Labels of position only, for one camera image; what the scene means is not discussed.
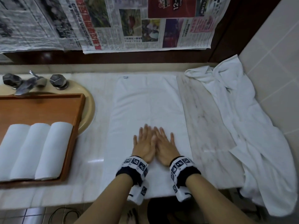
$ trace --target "hand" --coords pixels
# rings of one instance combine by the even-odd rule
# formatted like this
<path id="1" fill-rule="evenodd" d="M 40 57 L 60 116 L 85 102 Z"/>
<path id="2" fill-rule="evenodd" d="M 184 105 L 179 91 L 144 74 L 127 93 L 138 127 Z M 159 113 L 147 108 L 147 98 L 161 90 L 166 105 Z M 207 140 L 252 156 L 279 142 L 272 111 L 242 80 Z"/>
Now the hand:
<path id="1" fill-rule="evenodd" d="M 158 160 L 165 166 L 170 166 L 170 162 L 180 156 L 176 145 L 174 144 L 174 135 L 170 134 L 170 142 L 168 141 L 164 129 L 160 127 L 160 132 L 158 128 L 154 127 L 155 134 L 158 138 L 156 155 Z"/>
<path id="2" fill-rule="evenodd" d="M 134 148 L 132 155 L 141 157 L 145 162 L 150 163 L 155 157 L 155 145 L 157 142 L 157 136 L 152 134 L 151 127 L 147 124 L 144 128 L 140 127 L 139 136 L 137 142 L 137 136 L 134 135 Z"/>

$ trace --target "right hand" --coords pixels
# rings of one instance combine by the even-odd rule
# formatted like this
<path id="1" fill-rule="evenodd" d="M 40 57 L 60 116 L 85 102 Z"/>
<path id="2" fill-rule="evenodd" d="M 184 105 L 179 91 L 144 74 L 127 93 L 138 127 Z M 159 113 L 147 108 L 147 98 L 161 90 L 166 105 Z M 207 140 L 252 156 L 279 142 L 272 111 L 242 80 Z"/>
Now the right hand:
<path id="1" fill-rule="evenodd" d="M 176 145 L 174 143 L 174 135 L 170 134 L 170 142 L 167 139 L 164 129 L 160 127 L 160 132 L 158 128 L 154 127 L 154 132 L 158 138 L 156 144 L 156 156 L 158 160 L 165 166 L 170 166 L 170 162 L 180 156 Z"/>

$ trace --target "newspaper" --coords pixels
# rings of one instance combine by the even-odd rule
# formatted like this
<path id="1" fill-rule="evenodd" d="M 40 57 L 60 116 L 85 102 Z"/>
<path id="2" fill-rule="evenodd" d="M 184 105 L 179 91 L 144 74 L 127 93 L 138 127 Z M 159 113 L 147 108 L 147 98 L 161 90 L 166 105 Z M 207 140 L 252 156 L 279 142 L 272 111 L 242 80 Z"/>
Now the newspaper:
<path id="1" fill-rule="evenodd" d="M 0 52 L 81 50 L 58 0 L 0 0 Z"/>
<path id="2" fill-rule="evenodd" d="M 230 0 L 59 0 L 84 53 L 211 48 Z"/>

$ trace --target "dark wooden cabinet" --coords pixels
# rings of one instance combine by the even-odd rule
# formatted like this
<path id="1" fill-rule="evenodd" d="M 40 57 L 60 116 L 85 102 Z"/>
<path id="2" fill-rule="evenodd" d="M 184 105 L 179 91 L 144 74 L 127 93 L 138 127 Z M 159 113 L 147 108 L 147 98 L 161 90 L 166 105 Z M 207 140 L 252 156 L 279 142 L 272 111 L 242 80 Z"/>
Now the dark wooden cabinet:
<path id="1" fill-rule="evenodd" d="M 231 0 L 211 49 L 83 54 L 82 51 L 6 53 L 14 64 L 120 64 L 221 62 L 240 54 L 280 0 Z"/>

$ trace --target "left hand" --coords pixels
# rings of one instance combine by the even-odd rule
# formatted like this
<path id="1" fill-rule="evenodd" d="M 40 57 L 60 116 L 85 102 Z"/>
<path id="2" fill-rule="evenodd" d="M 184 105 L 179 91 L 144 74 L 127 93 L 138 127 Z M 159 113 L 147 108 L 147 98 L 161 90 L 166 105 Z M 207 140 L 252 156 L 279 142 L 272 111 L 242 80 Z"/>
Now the left hand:
<path id="1" fill-rule="evenodd" d="M 144 128 L 139 129 L 139 136 L 134 135 L 134 148 L 132 155 L 141 157 L 145 162 L 150 163 L 156 153 L 155 145 L 157 142 L 157 136 L 153 135 L 151 127 L 147 124 Z"/>

